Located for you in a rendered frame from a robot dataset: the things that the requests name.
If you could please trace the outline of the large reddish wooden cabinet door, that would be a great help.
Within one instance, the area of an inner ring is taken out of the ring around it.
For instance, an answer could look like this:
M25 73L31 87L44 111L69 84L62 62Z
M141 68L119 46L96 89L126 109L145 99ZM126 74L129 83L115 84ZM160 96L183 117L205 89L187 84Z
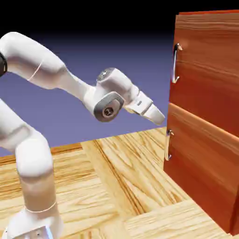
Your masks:
M171 103L239 137L239 10L180 13Z

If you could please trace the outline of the reddish brown wooden cabinet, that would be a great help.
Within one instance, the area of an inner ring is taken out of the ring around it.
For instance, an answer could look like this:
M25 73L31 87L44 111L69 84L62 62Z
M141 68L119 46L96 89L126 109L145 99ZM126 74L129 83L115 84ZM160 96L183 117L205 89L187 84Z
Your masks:
M176 16L164 171L239 234L239 9Z

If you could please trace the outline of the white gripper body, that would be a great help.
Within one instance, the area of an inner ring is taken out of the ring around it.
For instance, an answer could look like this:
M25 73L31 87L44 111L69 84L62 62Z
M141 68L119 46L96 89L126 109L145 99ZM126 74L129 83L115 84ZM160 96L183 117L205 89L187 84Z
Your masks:
M143 117L156 125L161 125L165 120L164 114L154 104L146 110Z

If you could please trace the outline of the small reddish wooden cabinet door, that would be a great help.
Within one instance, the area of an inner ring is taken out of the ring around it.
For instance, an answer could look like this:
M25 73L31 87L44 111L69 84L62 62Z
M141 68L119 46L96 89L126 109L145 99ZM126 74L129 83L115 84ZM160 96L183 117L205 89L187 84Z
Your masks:
M164 171L226 232L239 234L239 138L170 103Z

